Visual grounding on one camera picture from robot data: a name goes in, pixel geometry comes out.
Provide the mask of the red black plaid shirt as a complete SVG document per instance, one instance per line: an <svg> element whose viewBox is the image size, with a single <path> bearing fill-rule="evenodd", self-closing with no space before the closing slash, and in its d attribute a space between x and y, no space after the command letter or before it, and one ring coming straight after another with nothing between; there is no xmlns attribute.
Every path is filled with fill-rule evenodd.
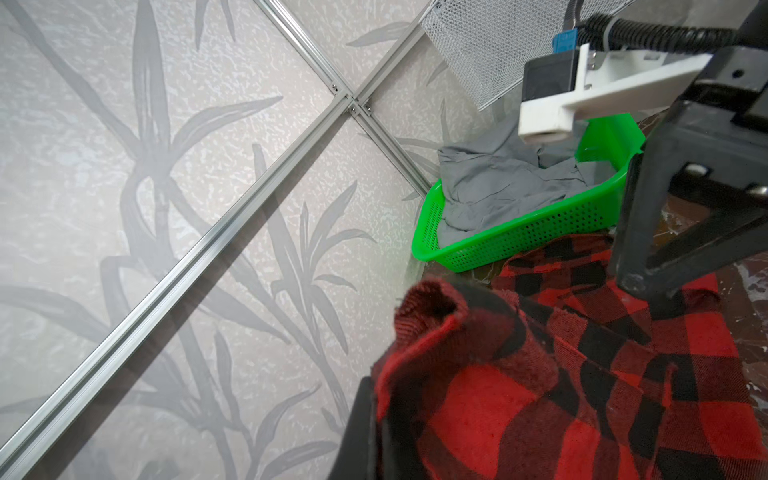
<svg viewBox="0 0 768 480"><path fill-rule="evenodd" d="M767 450L714 275L640 300L612 241L509 259L490 287L428 279L372 377L403 478L763 479Z"/></svg>

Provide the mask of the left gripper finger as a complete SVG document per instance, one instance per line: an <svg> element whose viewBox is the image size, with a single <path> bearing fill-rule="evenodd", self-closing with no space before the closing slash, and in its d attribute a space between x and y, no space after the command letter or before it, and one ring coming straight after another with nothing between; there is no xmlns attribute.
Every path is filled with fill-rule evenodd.
<svg viewBox="0 0 768 480"><path fill-rule="evenodd" d="M328 480L378 478L378 432L374 382L370 376L359 383L347 427Z"/></svg>

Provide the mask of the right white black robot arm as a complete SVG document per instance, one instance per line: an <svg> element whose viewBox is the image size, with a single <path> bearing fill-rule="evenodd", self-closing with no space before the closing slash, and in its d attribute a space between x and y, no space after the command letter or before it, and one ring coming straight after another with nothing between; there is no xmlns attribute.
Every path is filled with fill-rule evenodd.
<svg viewBox="0 0 768 480"><path fill-rule="evenodd" d="M663 120L632 153L612 247L618 286L648 300L767 248L767 5L736 29L679 27L598 14L581 41L664 53L705 53ZM652 238L669 196L707 217L676 239Z"/></svg>

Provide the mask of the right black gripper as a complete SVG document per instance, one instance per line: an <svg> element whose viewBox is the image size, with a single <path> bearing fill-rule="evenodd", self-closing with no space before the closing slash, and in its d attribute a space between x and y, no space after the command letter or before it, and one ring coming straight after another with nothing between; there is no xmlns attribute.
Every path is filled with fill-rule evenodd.
<svg viewBox="0 0 768 480"><path fill-rule="evenodd" d="M675 196L706 217L661 247ZM767 249L767 53L718 51L670 107L629 167L613 245L618 286L648 300Z"/></svg>

